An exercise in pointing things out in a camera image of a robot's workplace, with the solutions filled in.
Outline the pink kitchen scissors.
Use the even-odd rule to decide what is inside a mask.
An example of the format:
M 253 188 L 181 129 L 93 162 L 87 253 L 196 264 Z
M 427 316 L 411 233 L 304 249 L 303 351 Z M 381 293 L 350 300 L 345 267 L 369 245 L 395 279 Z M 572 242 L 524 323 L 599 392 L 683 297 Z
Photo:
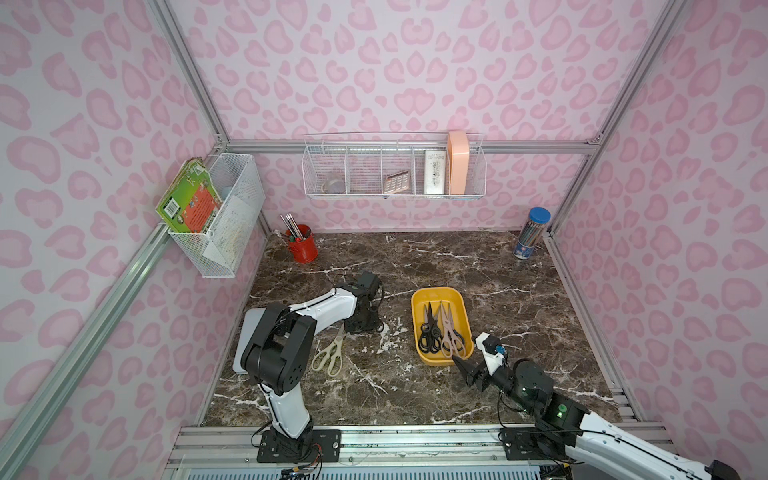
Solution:
M 461 356 L 466 351 L 463 336 L 455 328 L 452 311 L 449 305 L 440 303 L 439 318 L 442 323 L 441 352 L 444 357 Z

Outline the all black scissors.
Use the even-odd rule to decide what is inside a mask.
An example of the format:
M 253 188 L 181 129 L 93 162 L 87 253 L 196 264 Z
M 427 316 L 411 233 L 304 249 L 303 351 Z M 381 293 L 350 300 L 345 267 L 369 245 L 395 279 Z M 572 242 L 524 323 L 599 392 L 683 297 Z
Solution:
M 423 314 L 424 322 L 420 327 L 418 348 L 424 354 L 439 353 L 441 350 L 442 332 L 430 302 L 425 304 Z

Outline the yellow storage box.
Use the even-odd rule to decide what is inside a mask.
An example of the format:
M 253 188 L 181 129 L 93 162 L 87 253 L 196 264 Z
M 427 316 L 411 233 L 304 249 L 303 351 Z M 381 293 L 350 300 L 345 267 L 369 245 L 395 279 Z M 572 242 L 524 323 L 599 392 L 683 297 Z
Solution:
M 411 297 L 417 353 L 429 366 L 452 366 L 468 359 L 474 343 L 462 295 L 451 287 L 417 290 Z

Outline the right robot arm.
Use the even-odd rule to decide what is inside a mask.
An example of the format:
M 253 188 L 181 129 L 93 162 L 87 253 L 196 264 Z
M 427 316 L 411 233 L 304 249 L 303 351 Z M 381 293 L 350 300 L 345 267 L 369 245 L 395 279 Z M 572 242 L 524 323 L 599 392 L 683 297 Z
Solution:
M 500 441 L 524 453 L 558 462 L 582 462 L 615 479 L 737 479 L 730 465 L 705 465 L 663 450 L 621 429 L 579 402 L 554 390 L 554 382 L 536 363 L 521 359 L 475 365 L 452 358 L 466 384 L 499 393 L 530 415 L 531 428 L 504 427 Z

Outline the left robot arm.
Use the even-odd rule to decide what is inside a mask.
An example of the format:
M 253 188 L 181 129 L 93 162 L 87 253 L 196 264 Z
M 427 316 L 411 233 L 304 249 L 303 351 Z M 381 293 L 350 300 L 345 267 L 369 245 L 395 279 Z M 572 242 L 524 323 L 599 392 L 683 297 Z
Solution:
M 301 379 L 310 363 L 315 335 L 338 325 L 342 335 L 382 329 L 382 280 L 369 271 L 298 304 L 271 303 L 245 313 L 233 370 L 266 396 L 271 430 L 281 440 L 303 445 L 313 430 L 303 402 Z

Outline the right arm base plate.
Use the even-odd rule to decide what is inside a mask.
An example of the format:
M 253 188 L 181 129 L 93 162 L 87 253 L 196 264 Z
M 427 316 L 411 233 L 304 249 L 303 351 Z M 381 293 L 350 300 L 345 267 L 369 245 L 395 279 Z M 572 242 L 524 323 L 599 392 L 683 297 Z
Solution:
M 548 430 L 535 428 L 501 428 L 498 440 L 502 443 L 507 460 L 570 460 L 565 447 L 575 447 L 583 435 L 581 429 Z

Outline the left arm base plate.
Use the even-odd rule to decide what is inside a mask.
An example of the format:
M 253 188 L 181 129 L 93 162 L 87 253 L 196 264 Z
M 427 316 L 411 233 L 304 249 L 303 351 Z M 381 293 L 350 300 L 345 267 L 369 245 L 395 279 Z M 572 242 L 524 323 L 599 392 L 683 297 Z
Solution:
M 257 462 L 301 463 L 312 461 L 320 455 L 323 463 L 336 463 L 339 461 L 341 446 L 342 431 L 339 429 L 312 429 L 302 433 L 298 439 L 269 429 L 259 440 Z

